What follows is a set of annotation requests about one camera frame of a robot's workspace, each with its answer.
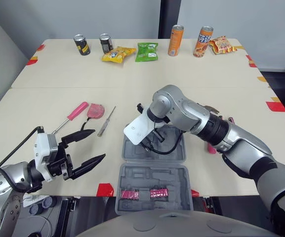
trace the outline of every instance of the white table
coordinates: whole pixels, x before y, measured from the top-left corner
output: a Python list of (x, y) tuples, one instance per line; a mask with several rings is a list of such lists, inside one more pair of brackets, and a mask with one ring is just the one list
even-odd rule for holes
[[(125, 88), (13, 88), (0, 102), (0, 160), (4, 158), (34, 127), (43, 125), (46, 132), (52, 132), (65, 120), (66, 115), (82, 101), (100, 103), (105, 106), (103, 118), (91, 120), (86, 128), (97, 131), (116, 105), (102, 137), (96, 133), (72, 143), (67, 152), (74, 166), (83, 161), (106, 153), (103, 161), (88, 174), (77, 180), (63, 181), (57, 177), (54, 182), (44, 183), (41, 194), (67, 196), (95, 196), (99, 183), (111, 183), (117, 188), (119, 167), (122, 159), (122, 130), (139, 115), (136, 105), (151, 103), (153, 93), (159, 85), (144, 85), (136, 90)], [(235, 122), (262, 139), (271, 149), (274, 157), (285, 163), (285, 113), (272, 112), (265, 101), (275, 97), (268, 87), (198, 87), (182, 86), (188, 98), (217, 108), (225, 117), (233, 116)], [(69, 122), (57, 134), (59, 138), (80, 129), (86, 119), (86, 112)], [(34, 158), (35, 136), (29, 140), (8, 163), (30, 161)], [(196, 136), (185, 134), (186, 156), (183, 163), (189, 170), (191, 188), (201, 196), (255, 195), (257, 190), (252, 180), (240, 178), (222, 160), (221, 155), (211, 155), (206, 144)]]
[[(113, 45), (137, 48), (138, 42), (158, 42), (158, 61), (135, 62), (136, 53), (124, 63), (102, 62), (98, 39), (89, 39), (91, 53), (82, 56), (72, 39), (48, 39), (37, 51), (35, 64), (26, 66), (13, 88), (125, 88), (143, 91), (150, 85), (179, 87), (267, 87), (257, 79), (262, 74), (249, 67), (247, 52), (214, 55), (210, 48), (203, 58), (193, 56), (194, 39), (183, 39), (179, 54), (168, 56), (168, 39), (114, 39)], [(235, 46), (241, 44), (230, 39)]]

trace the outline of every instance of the yellow snack bag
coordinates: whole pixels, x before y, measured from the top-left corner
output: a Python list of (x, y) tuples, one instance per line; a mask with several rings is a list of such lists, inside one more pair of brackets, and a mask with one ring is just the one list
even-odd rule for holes
[(237, 49), (230, 44), (225, 36), (220, 36), (218, 38), (212, 39), (209, 41), (209, 45), (212, 47), (212, 50), (215, 54), (237, 51)]
[(115, 63), (122, 63), (123, 59), (131, 55), (134, 51), (136, 51), (135, 48), (125, 48), (125, 47), (117, 47), (108, 53), (105, 53), (102, 57), (102, 61), (111, 61)]

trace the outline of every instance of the gray plastic case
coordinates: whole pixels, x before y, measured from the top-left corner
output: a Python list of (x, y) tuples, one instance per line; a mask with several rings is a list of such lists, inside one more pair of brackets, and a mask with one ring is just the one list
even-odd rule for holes
[[(154, 141), (156, 150), (168, 151), (174, 146), (181, 131), (174, 126), (165, 125), (158, 132), (165, 138), (164, 142), (160, 143), (157, 138), (153, 138), (153, 134), (149, 134), (148, 138)], [(183, 136), (176, 149), (168, 155), (148, 152), (141, 145), (133, 145), (124, 136), (122, 157), (126, 163), (120, 168), (118, 180), (115, 206), (118, 215), (156, 208), (193, 210), (188, 170), (180, 165), (186, 159)], [(168, 197), (156, 200), (150, 198), (151, 189), (164, 187), (168, 189)], [(124, 190), (138, 190), (139, 200), (121, 199)]]

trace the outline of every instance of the orange can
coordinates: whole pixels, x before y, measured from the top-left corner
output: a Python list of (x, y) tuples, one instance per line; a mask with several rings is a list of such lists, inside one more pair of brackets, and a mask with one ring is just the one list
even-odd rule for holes
[(203, 57), (203, 55), (205, 54), (205, 51), (208, 47), (208, 43), (210, 41), (210, 38), (212, 36), (212, 32), (213, 32), (213, 27), (211, 26), (203, 26), (201, 31), (200, 31), (200, 35), (198, 36), (198, 40), (193, 52), (193, 55), (195, 57)]
[(168, 46), (168, 55), (176, 56), (181, 45), (184, 33), (184, 26), (174, 25), (171, 31), (170, 45)]

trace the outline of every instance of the chip bag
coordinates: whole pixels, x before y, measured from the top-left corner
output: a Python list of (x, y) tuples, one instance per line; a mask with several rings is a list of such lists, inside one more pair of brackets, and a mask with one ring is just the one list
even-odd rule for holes
[(105, 53), (102, 57), (102, 61), (111, 61), (115, 63), (122, 63), (123, 59), (131, 55), (134, 51), (136, 51), (135, 48), (125, 48), (125, 47), (117, 47), (108, 53)]
[(158, 43), (138, 43), (138, 53), (136, 62), (155, 61), (157, 55)]
[(215, 54), (237, 51), (237, 49), (229, 43), (225, 36), (220, 36), (218, 38), (212, 39), (211, 41), (209, 41), (209, 45), (212, 47), (212, 51)]

